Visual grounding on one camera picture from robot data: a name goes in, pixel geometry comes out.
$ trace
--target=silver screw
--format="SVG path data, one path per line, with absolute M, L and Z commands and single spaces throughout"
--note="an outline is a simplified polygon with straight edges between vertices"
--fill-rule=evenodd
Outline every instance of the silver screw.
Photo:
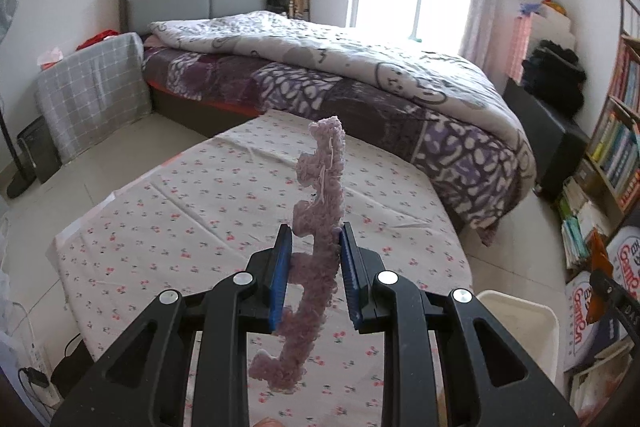
M 238 286 L 246 286 L 248 284 L 251 284 L 253 280 L 254 276 L 249 272 L 240 272 L 234 275 L 234 283 L 236 283 Z
M 465 289 L 458 289 L 456 291 L 453 292 L 453 298 L 458 301 L 461 302 L 463 304 L 466 304 L 468 302 L 471 302 L 471 299 L 474 296 L 471 295 L 471 292 L 469 290 L 465 290 Z
M 398 282 L 398 276 L 394 272 L 385 271 L 378 274 L 378 280 L 383 284 L 391 286 Z
M 178 292 L 175 290 L 167 290 L 160 294 L 160 302 L 162 304 L 173 304 L 178 300 Z

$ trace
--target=red cloth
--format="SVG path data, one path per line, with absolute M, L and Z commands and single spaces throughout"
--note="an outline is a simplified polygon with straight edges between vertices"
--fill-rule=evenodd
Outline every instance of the red cloth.
M 80 44 L 77 48 L 76 51 L 80 51 L 80 50 L 84 50 L 85 48 L 88 48 L 89 46 L 93 46 L 94 44 L 97 44 L 98 42 L 102 42 L 104 39 L 106 39 L 107 37 L 115 37 L 117 35 L 119 35 L 120 33 L 118 33 L 115 30 L 107 30 L 107 31 L 103 31 L 102 33 L 98 33 L 95 37 L 91 37 L 89 40 L 87 40 L 86 42 L 83 42 L 82 44 Z

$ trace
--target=wooden bookshelf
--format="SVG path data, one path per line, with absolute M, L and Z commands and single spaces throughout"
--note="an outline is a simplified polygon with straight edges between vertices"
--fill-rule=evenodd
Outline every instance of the wooden bookshelf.
M 627 192 L 629 187 L 637 184 L 633 178 L 640 173 L 640 28 L 629 29 L 631 26 L 625 24 L 630 18 L 640 18 L 640 10 L 630 0 L 620 0 L 620 4 L 621 24 L 616 63 L 607 98 L 585 155 L 600 179 L 600 183 L 588 195 L 599 203 L 613 228 L 620 225 L 640 199 L 640 191 Z M 622 158 L 631 161 L 632 155 L 633 161 L 638 161 L 638 166 L 628 164 L 632 170 L 628 178 L 621 180 L 622 174 L 617 167 Z M 612 180 L 618 182 L 618 190 Z M 625 198 L 629 193 L 633 197 Z

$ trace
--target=pink knitted fabric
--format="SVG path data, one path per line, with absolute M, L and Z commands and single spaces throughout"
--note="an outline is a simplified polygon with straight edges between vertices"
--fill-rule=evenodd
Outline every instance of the pink knitted fabric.
M 280 356 L 260 350 L 249 368 L 251 378 L 266 380 L 271 389 L 284 392 L 292 392 L 305 374 L 303 366 L 324 324 L 340 266 L 344 131 L 336 116 L 310 124 L 309 131 L 318 149 L 300 155 L 296 172 L 303 187 L 316 190 L 316 198 L 295 205 L 292 230 L 298 237 L 313 235 L 314 251 L 313 255 L 293 253 L 289 271 L 289 283 L 302 285 L 304 292 L 295 313 L 290 307 L 284 309 L 276 332 L 285 339 Z

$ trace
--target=pillow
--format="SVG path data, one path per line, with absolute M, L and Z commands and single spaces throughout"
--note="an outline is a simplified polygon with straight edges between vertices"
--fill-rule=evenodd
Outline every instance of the pillow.
M 149 35 L 145 40 L 145 48 L 165 48 L 166 45 L 157 36 Z

